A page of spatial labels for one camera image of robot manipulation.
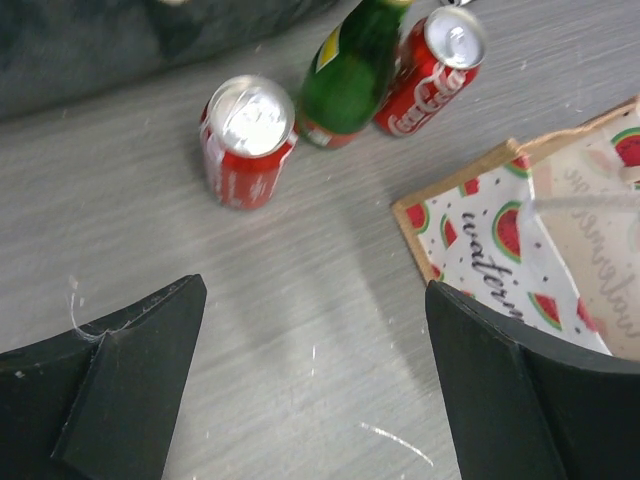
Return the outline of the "watermelon print canvas bag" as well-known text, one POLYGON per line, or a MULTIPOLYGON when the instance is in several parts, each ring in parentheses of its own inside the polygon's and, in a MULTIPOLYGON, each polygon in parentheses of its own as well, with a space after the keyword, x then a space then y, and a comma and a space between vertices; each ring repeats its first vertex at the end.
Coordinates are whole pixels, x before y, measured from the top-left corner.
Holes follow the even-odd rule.
POLYGON ((639 356, 639 102, 507 140, 398 200, 426 281, 600 353, 639 356))

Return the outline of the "green glass bottle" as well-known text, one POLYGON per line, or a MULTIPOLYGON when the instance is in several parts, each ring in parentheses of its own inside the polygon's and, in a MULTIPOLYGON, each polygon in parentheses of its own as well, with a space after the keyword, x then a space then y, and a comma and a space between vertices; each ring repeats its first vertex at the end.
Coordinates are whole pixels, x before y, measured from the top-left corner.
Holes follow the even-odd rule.
POLYGON ((410 1, 360 2, 316 52, 302 83, 296 127, 310 143, 350 143, 378 112, 395 75, 410 1))

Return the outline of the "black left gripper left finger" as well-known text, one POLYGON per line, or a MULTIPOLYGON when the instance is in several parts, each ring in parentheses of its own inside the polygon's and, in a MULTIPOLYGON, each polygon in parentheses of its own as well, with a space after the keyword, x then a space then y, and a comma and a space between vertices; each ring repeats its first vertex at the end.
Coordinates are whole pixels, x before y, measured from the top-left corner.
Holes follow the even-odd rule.
POLYGON ((4 479, 159 479, 207 290, 185 276, 85 328, 1 355, 4 479))

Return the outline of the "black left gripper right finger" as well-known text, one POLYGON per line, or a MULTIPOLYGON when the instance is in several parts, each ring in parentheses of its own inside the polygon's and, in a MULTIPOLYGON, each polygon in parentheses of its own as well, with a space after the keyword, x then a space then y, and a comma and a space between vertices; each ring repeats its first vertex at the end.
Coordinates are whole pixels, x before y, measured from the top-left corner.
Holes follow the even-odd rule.
POLYGON ((464 479, 636 479, 639 364, 432 281, 426 319, 464 479))

